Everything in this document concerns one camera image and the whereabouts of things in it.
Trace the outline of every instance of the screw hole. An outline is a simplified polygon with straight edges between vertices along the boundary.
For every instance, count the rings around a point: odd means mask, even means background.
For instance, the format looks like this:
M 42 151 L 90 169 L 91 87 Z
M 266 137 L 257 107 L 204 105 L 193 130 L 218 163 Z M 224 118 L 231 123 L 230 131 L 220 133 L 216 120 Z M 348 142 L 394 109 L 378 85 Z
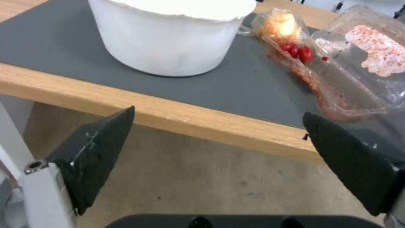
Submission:
M 208 219 L 199 216 L 191 220 L 188 228 L 212 228 L 212 224 Z
M 34 162 L 31 163 L 28 167 L 29 167 L 30 169 L 34 169 L 34 168 L 39 167 L 40 165 L 42 165 L 42 162 L 40 162 L 40 161 L 34 161 Z

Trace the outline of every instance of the clear plastic container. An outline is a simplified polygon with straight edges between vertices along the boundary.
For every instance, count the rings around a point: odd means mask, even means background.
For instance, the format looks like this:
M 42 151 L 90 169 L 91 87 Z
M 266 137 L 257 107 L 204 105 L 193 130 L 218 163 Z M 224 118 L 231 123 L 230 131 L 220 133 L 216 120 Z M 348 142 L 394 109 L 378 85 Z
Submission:
M 313 53 L 305 64 L 282 51 L 280 40 L 266 34 L 261 39 L 270 57 L 311 87 L 327 116 L 350 119 L 404 106 L 404 24 L 358 5 L 326 29 L 300 37 L 299 45 L 311 47 Z

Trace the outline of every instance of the styrofoam bowl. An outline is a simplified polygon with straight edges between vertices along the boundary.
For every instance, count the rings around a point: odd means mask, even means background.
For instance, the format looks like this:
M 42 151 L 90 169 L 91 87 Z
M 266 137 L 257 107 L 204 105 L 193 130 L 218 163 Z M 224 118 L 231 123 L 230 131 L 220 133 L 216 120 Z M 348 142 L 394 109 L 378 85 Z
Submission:
M 243 1 L 251 1 L 249 8 L 234 17 L 229 12 L 222 17 L 163 14 L 112 0 L 89 3 L 112 56 L 140 71 L 180 77 L 210 71 L 222 62 L 244 17 L 255 8 L 255 0 Z

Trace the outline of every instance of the white bowl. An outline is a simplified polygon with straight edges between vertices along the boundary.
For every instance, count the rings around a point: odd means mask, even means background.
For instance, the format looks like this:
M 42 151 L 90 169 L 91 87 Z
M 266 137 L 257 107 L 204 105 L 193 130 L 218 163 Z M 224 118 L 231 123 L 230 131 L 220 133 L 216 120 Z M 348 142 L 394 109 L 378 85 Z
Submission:
M 256 6 L 255 0 L 233 0 L 233 5 L 222 0 L 219 6 L 221 0 L 187 0 L 200 4 L 188 6 L 168 5 L 165 2 L 169 0 L 119 1 L 89 0 L 106 49 L 130 67 L 173 77 L 197 75 L 217 67 L 244 17 Z M 163 5 L 154 9 L 152 4 L 140 2 Z M 221 9 L 225 2 L 230 3 L 228 9 Z

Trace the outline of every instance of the metal screw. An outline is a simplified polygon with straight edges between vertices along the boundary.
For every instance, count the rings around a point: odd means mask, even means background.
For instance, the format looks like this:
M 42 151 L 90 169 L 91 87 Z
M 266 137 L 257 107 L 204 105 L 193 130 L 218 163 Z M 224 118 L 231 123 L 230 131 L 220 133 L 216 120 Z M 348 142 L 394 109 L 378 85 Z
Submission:
M 24 173 L 25 174 L 31 174 L 36 171 L 40 171 L 43 168 L 48 167 L 48 162 L 45 160 L 35 160 L 30 163 L 28 163 L 25 168 L 24 168 Z

